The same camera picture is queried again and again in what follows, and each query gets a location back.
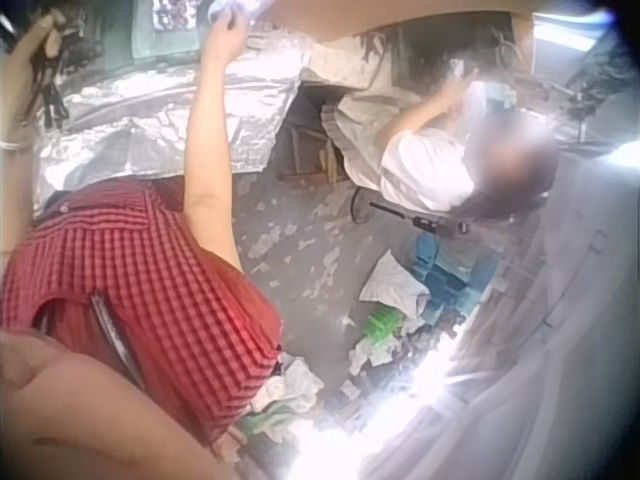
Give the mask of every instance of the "white cloth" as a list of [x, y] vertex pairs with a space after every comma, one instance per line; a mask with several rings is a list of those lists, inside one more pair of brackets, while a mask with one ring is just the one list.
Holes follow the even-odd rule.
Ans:
[[410, 210], [448, 212], [473, 192], [463, 155], [464, 147], [442, 130], [401, 132], [382, 156], [378, 190]]
[[429, 289], [400, 265], [387, 250], [360, 292], [360, 301], [380, 302], [417, 318], [427, 308]]

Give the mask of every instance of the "bracelet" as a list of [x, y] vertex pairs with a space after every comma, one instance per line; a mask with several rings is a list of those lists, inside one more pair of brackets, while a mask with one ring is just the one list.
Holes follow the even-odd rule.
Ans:
[[26, 140], [21, 143], [13, 143], [13, 142], [5, 142], [0, 140], [0, 150], [8, 150], [10, 152], [17, 152], [18, 150], [22, 150], [27, 147], [31, 143], [30, 140]]

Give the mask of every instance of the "hand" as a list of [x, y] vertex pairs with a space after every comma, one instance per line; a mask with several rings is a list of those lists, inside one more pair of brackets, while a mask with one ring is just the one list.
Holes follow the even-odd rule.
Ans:
[[449, 78], [437, 94], [444, 110], [455, 107], [467, 93], [471, 84], [478, 78], [478, 70], [474, 70], [465, 78]]
[[61, 38], [54, 29], [64, 22], [59, 12], [42, 17], [18, 42], [2, 66], [2, 113], [0, 114], [0, 140], [12, 142], [15, 132], [26, 113], [33, 95], [33, 69], [31, 57], [45, 43], [48, 58], [55, 58], [60, 50]]
[[240, 9], [225, 7], [211, 26], [205, 41], [202, 68], [224, 71], [244, 50], [248, 24], [247, 17]]

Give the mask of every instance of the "green object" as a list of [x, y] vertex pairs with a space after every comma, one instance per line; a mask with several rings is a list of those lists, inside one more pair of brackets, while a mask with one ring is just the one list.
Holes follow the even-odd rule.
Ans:
[[369, 315], [364, 334], [374, 345], [389, 338], [400, 327], [403, 314], [393, 307], [381, 305]]
[[296, 412], [285, 403], [274, 402], [261, 413], [245, 415], [238, 420], [236, 426], [242, 433], [250, 437], [288, 422], [295, 415]]

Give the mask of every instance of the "woman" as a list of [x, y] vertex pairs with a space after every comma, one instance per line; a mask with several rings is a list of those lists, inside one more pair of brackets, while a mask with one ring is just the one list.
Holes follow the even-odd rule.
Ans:
[[465, 143], [454, 135], [456, 115], [429, 125], [460, 111], [473, 80], [450, 81], [425, 100], [398, 91], [351, 94], [335, 112], [325, 109], [325, 127], [351, 180], [409, 210], [458, 218], [537, 208], [553, 184], [557, 158], [551, 135], [536, 120], [494, 114], [473, 125]]
[[278, 358], [279, 317], [242, 274], [231, 226], [224, 78], [245, 46], [246, 18], [225, 10], [203, 46], [184, 178], [101, 182], [32, 224], [20, 120], [30, 56], [43, 44], [55, 55], [55, 21], [38, 22], [3, 71], [2, 327], [39, 329], [121, 372], [210, 445]]

